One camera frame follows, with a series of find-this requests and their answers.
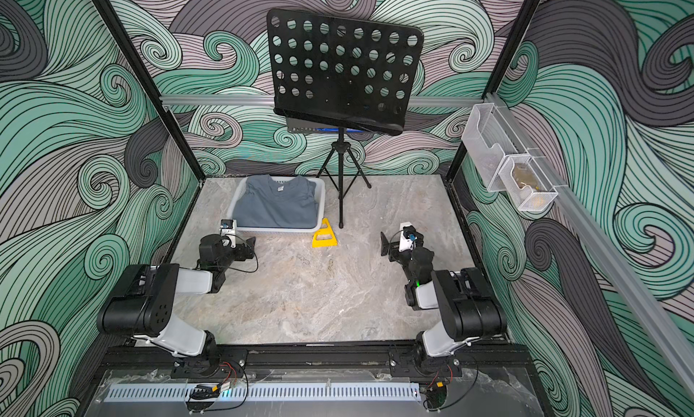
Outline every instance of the music stand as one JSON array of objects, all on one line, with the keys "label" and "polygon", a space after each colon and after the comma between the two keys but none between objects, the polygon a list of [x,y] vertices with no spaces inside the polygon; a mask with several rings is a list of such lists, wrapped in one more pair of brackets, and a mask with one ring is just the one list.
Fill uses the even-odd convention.
[{"label": "music stand", "polygon": [[[416,27],[283,9],[268,12],[267,31],[275,114],[338,127],[318,177],[325,172],[338,191],[343,228],[343,199],[354,181],[361,176],[371,188],[345,131],[403,132],[424,35]],[[335,152],[337,184],[327,170]],[[343,191],[345,153],[357,174]]]}]

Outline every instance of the white plastic basket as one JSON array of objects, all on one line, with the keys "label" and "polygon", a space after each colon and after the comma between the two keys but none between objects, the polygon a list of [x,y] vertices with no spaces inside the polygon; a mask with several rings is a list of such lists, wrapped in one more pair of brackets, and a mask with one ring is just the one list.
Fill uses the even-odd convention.
[{"label": "white plastic basket", "polygon": [[492,103],[475,104],[462,136],[467,153],[489,192],[504,189],[496,175],[506,157],[518,153],[496,120],[494,110]]},{"label": "white plastic basket", "polygon": [[514,168],[517,164],[529,164],[531,159],[532,156],[529,153],[509,155],[498,172],[498,180],[502,181],[511,201],[519,211],[542,212],[559,193],[548,192],[532,167],[530,167],[532,185],[539,189],[529,185],[523,188],[518,186],[514,178]]},{"label": "white plastic basket", "polygon": [[[239,182],[239,186],[236,187],[236,192],[234,193],[234,197],[231,199],[231,205],[229,205],[229,209],[226,212],[226,216],[231,219],[234,214],[234,207],[236,206],[236,203],[239,201],[241,196],[246,194],[246,181],[248,178],[243,178],[241,179],[241,182]],[[294,177],[287,177],[287,176],[272,176],[272,180],[277,181],[277,182],[286,182],[288,180],[292,180]],[[318,217],[316,220],[316,227],[311,228],[311,229],[292,229],[292,228],[244,228],[239,226],[239,231],[241,232],[246,232],[246,233],[251,233],[251,234],[256,234],[256,233],[263,233],[263,234],[268,234],[268,235],[281,235],[281,234],[287,234],[287,233],[310,233],[314,234],[315,232],[318,231],[318,229],[321,228],[321,224],[323,222],[323,213],[325,210],[325,181],[322,179],[318,178],[307,178],[311,182],[315,182],[316,184],[316,202],[318,204]]]}]

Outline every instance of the red wire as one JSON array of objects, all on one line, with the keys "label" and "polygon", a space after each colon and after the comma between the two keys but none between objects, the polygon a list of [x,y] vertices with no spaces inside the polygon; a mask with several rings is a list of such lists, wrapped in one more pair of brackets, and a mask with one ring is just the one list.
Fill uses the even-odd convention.
[{"label": "red wire", "polygon": [[[236,379],[237,379],[236,369],[234,369],[234,367],[231,364],[227,363],[226,361],[223,361],[222,364],[226,364],[227,366],[229,366],[229,369],[234,371],[234,385],[236,385]],[[222,381],[222,384],[225,384],[229,380],[230,377],[231,377],[231,372],[229,372],[229,374],[226,376],[226,378]]]},{"label": "red wire", "polygon": [[429,385],[427,386],[427,388],[431,387],[432,384],[434,384],[434,381],[436,381],[436,378],[438,378],[438,370],[437,370],[437,372],[436,372],[436,375],[434,375],[434,379],[432,379],[432,381],[429,383]]}]

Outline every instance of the wall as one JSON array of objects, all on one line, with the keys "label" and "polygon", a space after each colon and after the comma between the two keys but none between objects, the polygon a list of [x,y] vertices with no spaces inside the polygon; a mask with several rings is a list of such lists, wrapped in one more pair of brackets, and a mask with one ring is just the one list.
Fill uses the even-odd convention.
[{"label": "wall", "polygon": [[[480,97],[523,0],[111,2],[163,94],[273,93],[265,15],[284,7],[418,26],[425,41],[413,94]],[[403,135],[352,136],[357,160],[369,174],[445,173],[470,112],[455,110],[411,108]],[[174,111],[190,120],[189,142],[211,176],[315,172],[335,140],[286,133],[270,107]]]},{"label": "wall", "polygon": [[[694,0],[545,0],[498,93],[694,342],[692,14]],[[466,220],[557,415],[694,415],[559,207],[518,213],[462,170]]]},{"label": "wall", "polygon": [[0,413],[72,416],[96,315],[197,181],[90,0],[0,0]]}]

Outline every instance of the stand pole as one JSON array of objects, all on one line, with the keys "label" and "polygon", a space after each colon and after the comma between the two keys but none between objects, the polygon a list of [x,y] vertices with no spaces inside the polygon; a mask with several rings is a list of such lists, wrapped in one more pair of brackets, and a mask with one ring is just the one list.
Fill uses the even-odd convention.
[{"label": "stand pole", "polygon": [[[337,184],[335,183],[333,179],[333,175],[330,174],[330,172],[327,171],[327,164],[330,162],[330,159],[333,157],[333,153],[337,152]],[[344,156],[345,152],[349,154],[349,156],[352,158],[352,162],[354,162],[355,167],[357,167],[357,174],[354,176],[352,179],[352,182],[350,182],[349,187],[347,189],[344,188]],[[318,171],[318,175],[316,176],[317,178],[320,178],[323,172],[325,171],[325,174],[330,177],[330,181],[333,183],[335,188],[337,189],[337,198],[340,202],[340,222],[339,226],[342,229],[344,227],[344,222],[343,222],[343,213],[342,213],[342,204],[344,201],[344,197],[347,195],[347,192],[349,189],[352,187],[352,184],[354,181],[359,178],[360,176],[364,179],[364,182],[367,184],[367,187],[371,188],[371,184],[369,183],[369,180],[367,179],[367,175],[364,174],[364,171],[361,169],[359,162],[357,161],[357,158],[354,156],[354,153],[352,153],[352,148],[349,142],[345,142],[345,128],[340,127],[337,131],[337,141],[333,142],[332,148],[330,149],[330,153],[327,154],[327,158],[325,158],[325,162],[323,163],[323,166],[321,166],[321,169]]]}]

